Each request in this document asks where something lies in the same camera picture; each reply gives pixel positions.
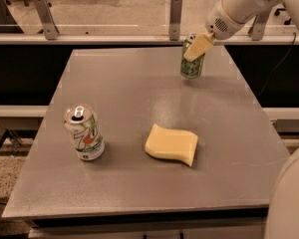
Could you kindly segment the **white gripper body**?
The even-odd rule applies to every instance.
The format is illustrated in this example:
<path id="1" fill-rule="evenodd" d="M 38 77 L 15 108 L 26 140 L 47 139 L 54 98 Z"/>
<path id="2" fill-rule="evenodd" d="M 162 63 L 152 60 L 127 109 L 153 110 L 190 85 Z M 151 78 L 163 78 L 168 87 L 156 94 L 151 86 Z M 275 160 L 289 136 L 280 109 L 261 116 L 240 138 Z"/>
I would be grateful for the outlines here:
<path id="1" fill-rule="evenodd" d="M 238 16 L 240 9 L 236 0 L 220 0 L 208 12 L 205 28 L 217 40 L 225 40 L 238 32 L 244 23 Z"/>

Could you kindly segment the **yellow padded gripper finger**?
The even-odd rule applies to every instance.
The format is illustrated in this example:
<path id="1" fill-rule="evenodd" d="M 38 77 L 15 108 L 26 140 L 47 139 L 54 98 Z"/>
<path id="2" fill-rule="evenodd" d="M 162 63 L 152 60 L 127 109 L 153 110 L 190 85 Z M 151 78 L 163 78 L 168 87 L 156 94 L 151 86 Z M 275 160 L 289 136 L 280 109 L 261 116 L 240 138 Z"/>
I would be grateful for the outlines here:
<path id="1" fill-rule="evenodd" d="M 195 59 L 197 59 L 213 47 L 213 41 L 213 32 L 203 32 L 198 34 L 184 53 L 184 57 L 188 61 L 193 62 Z"/>

